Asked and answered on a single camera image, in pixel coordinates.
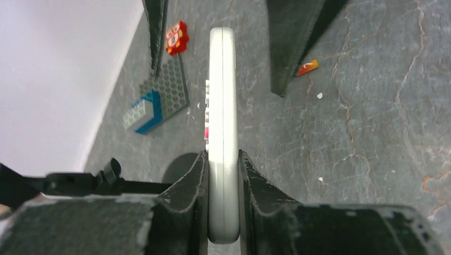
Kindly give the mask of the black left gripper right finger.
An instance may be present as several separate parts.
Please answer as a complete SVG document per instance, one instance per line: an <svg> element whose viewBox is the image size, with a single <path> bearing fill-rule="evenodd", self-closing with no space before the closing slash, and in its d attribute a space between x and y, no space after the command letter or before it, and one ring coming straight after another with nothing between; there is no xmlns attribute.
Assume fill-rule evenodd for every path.
<svg viewBox="0 0 451 255"><path fill-rule="evenodd" d="M428 221L399 205L303 204L238 154L242 254L443 254Z"/></svg>

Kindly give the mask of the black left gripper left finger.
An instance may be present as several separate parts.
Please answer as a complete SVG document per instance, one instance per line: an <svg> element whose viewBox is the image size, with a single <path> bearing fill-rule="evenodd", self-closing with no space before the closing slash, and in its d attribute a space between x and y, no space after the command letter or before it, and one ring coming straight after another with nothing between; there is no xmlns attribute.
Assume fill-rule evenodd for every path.
<svg viewBox="0 0 451 255"><path fill-rule="evenodd" d="M160 194L40 194L13 211L1 254L205 254L207 162Z"/></svg>

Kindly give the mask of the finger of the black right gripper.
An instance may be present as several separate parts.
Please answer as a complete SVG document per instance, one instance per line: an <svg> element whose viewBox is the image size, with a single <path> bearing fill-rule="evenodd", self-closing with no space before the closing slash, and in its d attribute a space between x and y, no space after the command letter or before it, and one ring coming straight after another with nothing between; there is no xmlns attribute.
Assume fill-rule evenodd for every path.
<svg viewBox="0 0 451 255"><path fill-rule="evenodd" d="M147 17L149 48L151 50L151 69L157 77L164 51L164 33L166 28L168 0L142 0Z"/></svg>
<svg viewBox="0 0 451 255"><path fill-rule="evenodd" d="M286 96L304 58L348 3L347 0L266 1L272 93Z"/></svg>

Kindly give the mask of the orange AAA battery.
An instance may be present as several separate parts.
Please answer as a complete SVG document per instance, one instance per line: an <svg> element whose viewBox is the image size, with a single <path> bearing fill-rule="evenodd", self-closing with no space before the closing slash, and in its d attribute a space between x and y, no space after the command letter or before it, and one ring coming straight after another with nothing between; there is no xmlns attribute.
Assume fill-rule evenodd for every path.
<svg viewBox="0 0 451 255"><path fill-rule="evenodd" d="M319 63L316 59L303 64L296 73L296 76L301 76L305 73L313 71L319 67Z"/></svg>

